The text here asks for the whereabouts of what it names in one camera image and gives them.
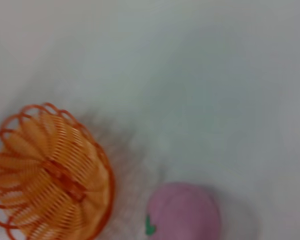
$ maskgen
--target pink ball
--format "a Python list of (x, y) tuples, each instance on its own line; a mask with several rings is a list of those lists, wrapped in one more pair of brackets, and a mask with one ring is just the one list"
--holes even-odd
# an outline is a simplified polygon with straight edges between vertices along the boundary
[(219, 209), (200, 186), (168, 183), (154, 192), (147, 207), (150, 240), (218, 240)]

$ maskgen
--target white surface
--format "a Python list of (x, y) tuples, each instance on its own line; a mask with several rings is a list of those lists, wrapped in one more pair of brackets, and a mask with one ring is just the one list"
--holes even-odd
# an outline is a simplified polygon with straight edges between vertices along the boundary
[(189, 181), (224, 240), (300, 240), (300, 0), (0, 0), (0, 121), (45, 101), (104, 132), (100, 239), (144, 239), (153, 186)]

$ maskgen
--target basket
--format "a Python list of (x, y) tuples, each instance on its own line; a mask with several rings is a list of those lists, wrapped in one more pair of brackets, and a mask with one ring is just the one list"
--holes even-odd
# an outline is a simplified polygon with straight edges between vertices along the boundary
[(92, 240), (114, 191), (105, 152), (66, 110), (29, 105), (1, 125), (0, 227), (9, 239), (20, 230), (26, 240)]

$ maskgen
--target orange plastic basket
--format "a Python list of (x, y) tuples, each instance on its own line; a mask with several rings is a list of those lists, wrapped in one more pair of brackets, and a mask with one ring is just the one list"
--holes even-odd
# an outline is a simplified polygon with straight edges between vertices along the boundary
[(92, 240), (112, 211), (107, 156), (69, 112), (25, 106), (0, 128), (0, 226), (16, 240)]

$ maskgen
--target toy fruit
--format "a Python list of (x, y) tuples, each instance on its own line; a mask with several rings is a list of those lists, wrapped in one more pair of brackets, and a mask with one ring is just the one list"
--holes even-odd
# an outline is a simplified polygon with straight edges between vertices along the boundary
[(150, 240), (218, 240), (221, 218), (202, 187), (168, 183), (150, 198), (145, 228)]
[(92, 240), (114, 190), (105, 152), (69, 112), (30, 105), (1, 125), (0, 227), (11, 240), (12, 230), (27, 240)]

